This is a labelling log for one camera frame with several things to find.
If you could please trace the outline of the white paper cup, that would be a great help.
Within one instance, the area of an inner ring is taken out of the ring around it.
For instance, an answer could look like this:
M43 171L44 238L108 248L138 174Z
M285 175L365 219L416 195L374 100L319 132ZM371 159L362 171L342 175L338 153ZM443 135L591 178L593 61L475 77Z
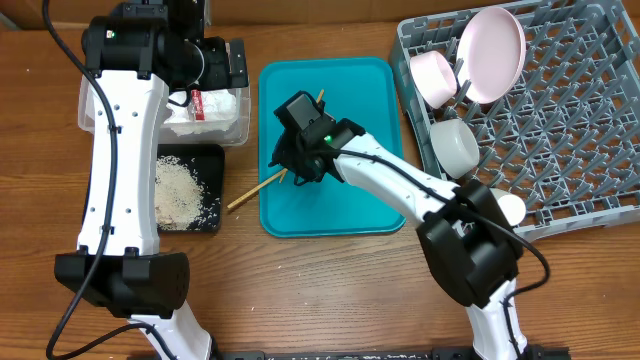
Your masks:
M517 226L525 219L527 209L520 197L498 188L491 188L490 191L510 226Z

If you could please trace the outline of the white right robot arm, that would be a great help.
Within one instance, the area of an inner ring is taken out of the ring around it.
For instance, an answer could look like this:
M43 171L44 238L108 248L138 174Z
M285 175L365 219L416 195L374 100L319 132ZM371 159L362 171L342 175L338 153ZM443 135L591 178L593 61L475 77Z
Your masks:
M433 177L386 150L308 92L275 109L284 127L272 162L302 186L325 175L360 188L413 222L429 271L469 317L480 359L520 359L526 337L513 303L523 244L489 188Z

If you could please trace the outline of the white round plate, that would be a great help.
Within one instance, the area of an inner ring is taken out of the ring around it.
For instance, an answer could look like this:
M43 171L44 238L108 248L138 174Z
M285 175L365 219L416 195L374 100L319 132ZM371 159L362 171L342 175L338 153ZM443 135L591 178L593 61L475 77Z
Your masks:
M466 25L456 59L462 60L457 78L470 86L465 96L479 104L507 94L524 67L526 40L520 22L498 6L479 11Z

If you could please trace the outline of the grey-green bowl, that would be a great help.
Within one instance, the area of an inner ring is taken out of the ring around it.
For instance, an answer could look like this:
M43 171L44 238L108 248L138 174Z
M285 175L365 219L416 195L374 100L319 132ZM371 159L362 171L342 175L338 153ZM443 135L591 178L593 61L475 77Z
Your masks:
M454 179L461 178L479 163L479 146L471 129L461 119L434 123L430 140L439 164Z

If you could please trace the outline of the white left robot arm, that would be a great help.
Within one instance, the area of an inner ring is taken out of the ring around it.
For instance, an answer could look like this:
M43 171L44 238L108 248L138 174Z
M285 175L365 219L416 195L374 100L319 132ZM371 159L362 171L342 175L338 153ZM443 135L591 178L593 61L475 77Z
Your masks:
M174 90L248 85L244 44L204 34L199 1L125 1L93 18L73 58L94 122L92 164L74 251L55 259L75 301L140 330L163 359L217 359L186 297L189 261L160 249L154 209L158 137Z

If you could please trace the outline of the pink bowl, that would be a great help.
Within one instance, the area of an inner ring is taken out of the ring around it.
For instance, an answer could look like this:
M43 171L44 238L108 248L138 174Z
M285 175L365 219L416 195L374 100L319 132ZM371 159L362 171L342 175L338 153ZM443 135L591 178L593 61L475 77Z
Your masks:
M425 102L433 109L442 107L457 92L457 78L446 58L430 51L410 59L414 84Z

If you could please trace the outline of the wooden chopstick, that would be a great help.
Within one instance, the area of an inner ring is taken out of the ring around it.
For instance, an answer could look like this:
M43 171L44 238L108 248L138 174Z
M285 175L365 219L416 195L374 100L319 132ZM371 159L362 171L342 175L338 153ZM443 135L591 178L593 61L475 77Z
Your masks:
M321 90L316 97L306 91L298 91L274 111L284 131L292 130L298 133L307 150L318 146L328 133L331 123L325 114L323 96L324 90Z
M287 172L288 170L286 168L281 169L280 171L278 171L268 179L264 180L263 182L261 182L260 184L258 184L257 186L255 186L254 188L252 188L251 190L249 190L248 192L246 192L245 194L243 194L242 196L240 196L239 198L237 198L236 200L228 204L227 209L229 211L233 211L238 206L241 206L243 203L250 200L256 194L258 194L264 187L268 186L272 182L276 180L278 180L279 182L282 182Z

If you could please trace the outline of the white napkin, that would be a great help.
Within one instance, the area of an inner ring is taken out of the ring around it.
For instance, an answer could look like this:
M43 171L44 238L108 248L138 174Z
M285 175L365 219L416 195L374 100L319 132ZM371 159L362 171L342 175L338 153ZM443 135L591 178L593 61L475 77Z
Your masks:
M169 95L167 104L168 116L163 126L172 130L178 136L229 130L238 117L235 94L226 89L200 91L205 120L195 121L190 105L191 91L178 91Z

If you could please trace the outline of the pile of rice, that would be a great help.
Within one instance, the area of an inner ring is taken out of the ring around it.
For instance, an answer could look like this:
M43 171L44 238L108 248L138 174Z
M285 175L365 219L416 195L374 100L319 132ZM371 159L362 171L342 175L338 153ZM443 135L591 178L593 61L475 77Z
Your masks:
M219 197L195 169L195 160L161 156L156 163L155 219L162 231L211 232L220 220Z

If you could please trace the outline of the red snack wrapper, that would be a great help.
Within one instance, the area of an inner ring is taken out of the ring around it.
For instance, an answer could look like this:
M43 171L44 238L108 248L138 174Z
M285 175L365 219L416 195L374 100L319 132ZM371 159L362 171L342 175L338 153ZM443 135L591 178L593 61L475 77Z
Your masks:
M204 114L204 106L203 106L203 100L202 100L202 96L201 96L201 92L199 90L193 89L190 93L191 95L191 108L192 108L192 113L193 113L193 117L195 121L204 121L205 120L205 114Z

